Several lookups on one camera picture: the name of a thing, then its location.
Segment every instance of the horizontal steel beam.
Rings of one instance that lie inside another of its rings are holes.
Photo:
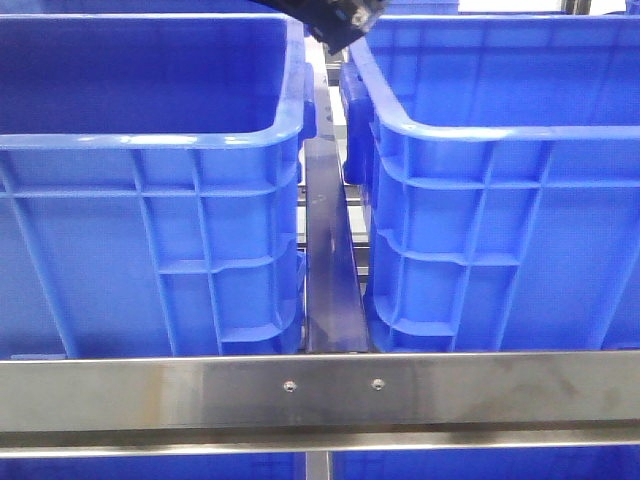
[[[640,351],[0,362],[0,456],[640,443]]]

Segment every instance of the metal shelf frame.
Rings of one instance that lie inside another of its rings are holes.
[[[0,362],[0,457],[640,444],[640,351],[372,353],[312,40],[307,345],[290,356]]]

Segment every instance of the metal guide rail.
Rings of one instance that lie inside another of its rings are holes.
[[[640,443],[640,351],[363,353],[324,57],[308,46],[307,353],[0,362],[0,457],[323,452],[307,474],[328,478],[327,451]]]

